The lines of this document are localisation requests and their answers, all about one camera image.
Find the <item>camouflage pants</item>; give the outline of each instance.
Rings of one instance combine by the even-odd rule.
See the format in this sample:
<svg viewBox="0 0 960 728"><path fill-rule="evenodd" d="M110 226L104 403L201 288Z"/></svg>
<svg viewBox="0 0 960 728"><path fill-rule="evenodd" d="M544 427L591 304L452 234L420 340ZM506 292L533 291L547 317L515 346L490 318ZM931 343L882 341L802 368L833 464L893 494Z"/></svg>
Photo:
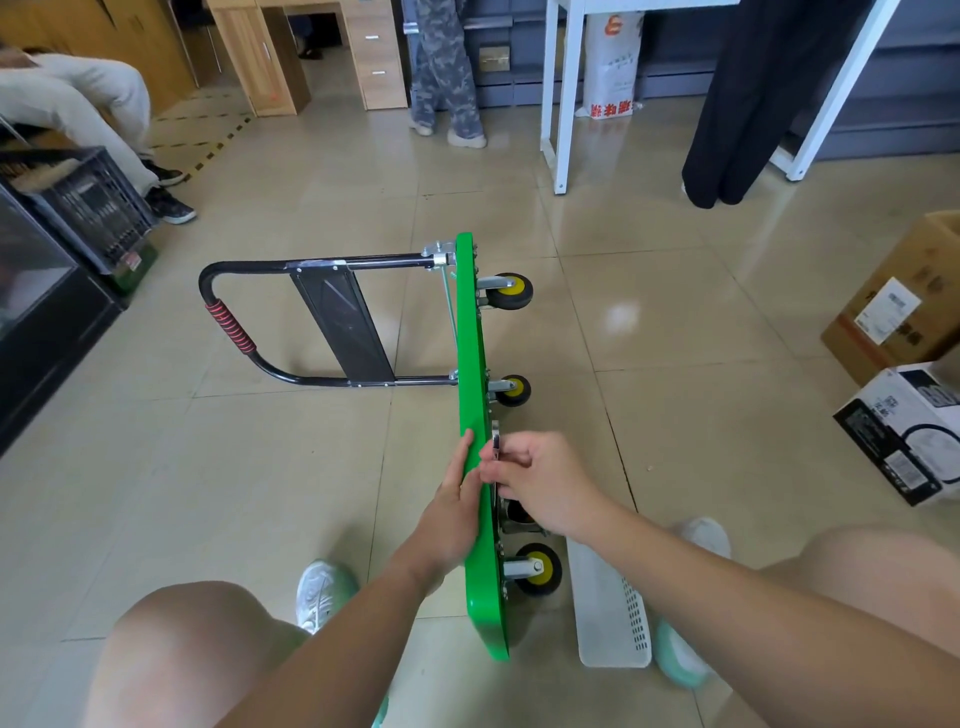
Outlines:
<svg viewBox="0 0 960 728"><path fill-rule="evenodd" d="M450 126L464 139L483 133L473 70L464 48L460 15L466 0L416 0L420 48L414 67L414 106L411 115L431 129L437 104L446 100Z"/></svg>

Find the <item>caster wheel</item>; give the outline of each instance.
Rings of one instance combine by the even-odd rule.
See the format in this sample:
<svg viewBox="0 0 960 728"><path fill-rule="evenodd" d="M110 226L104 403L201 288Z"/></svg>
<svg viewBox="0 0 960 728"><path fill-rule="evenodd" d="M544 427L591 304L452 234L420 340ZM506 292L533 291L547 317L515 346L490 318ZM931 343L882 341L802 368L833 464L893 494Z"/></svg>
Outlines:
<svg viewBox="0 0 960 728"><path fill-rule="evenodd" d="M560 557L556 551L546 544L527 544L516 555L535 556L543 562L543 573L514 582L524 594L550 596L557 591L560 582L564 580L564 568L560 565Z"/></svg>
<svg viewBox="0 0 960 728"><path fill-rule="evenodd" d="M533 390L526 376L507 375L503 377L514 383L515 387L508 392L497 392L496 400L505 407L519 407L530 399Z"/></svg>
<svg viewBox="0 0 960 728"><path fill-rule="evenodd" d="M512 279L514 285L510 288L488 288L487 303L491 306L505 311L516 311L534 299L534 284L530 279L519 273L498 273L498 275L505 279Z"/></svg>

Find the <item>hand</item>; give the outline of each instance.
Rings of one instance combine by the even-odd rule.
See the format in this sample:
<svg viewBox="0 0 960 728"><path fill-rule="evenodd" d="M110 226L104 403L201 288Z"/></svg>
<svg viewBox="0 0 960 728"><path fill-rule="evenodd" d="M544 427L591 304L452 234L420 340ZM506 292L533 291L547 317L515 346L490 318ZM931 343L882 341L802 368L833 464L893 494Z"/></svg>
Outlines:
<svg viewBox="0 0 960 728"><path fill-rule="evenodd" d="M435 591L444 577L464 563L479 527L480 488L476 468L464 475L473 442L467 430L446 466L444 481L427 505L413 534L396 550L391 562L418 580L424 595Z"/></svg>
<svg viewBox="0 0 960 728"><path fill-rule="evenodd" d="M559 432L503 435L499 460L488 442L480 450L480 476L485 483L499 483L500 495L519 500L541 526L577 541L604 500Z"/></svg>
<svg viewBox="0 0 960 728"><path fill-rule="evenodd" d="M0 48L0 68L37 68L37 64L19 48Z"/></svg>

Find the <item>cardboard box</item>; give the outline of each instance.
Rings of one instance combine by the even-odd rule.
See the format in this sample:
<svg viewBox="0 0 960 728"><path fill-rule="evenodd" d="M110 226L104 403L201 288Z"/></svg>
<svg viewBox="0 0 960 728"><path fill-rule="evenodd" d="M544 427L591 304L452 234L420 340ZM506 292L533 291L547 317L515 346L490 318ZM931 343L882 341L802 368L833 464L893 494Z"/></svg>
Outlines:
<svg viewBox="0 0 960 728"><path fill-rule="evenodd" d="M960 497L960 396L929 364L884 370L833 419L910 505Z"/></svg>
<svg viewBox="0 0 960 728"><path fill-rule="evenodd" d="M940 358L960 339L960 211L917 220L821 338L861 386Z"/></svg>
<svg viewBox="0 0 960 728"><path fill-rule="evenodd" d="M953 347L930 364L930 373L937 381L960 393L960 346Z"/></svg>

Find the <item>black shoe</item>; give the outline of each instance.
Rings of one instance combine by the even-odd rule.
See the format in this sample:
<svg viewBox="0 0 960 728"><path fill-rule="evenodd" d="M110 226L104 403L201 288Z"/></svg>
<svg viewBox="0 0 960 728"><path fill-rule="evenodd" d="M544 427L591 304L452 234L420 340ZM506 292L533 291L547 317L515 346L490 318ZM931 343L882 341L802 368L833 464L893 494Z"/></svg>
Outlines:
<svg viewBox="0 0 960 728"><path fill-rule="evenodd" d="M197 210L182 203L163 187L154 187L146 194L144 199L154 215L171 225L188 223L197 216Z"/></svg>
<svg viewBox="0 0 960 728"><path fill-rule="evenodd" d="M143 166L156 175L156 178L160 180L161 187L172 187L186 179L186 173L181 172L179 169L164 169L163 167L158 167L152 159L141 159L140 161L143 162Z"/></svg>

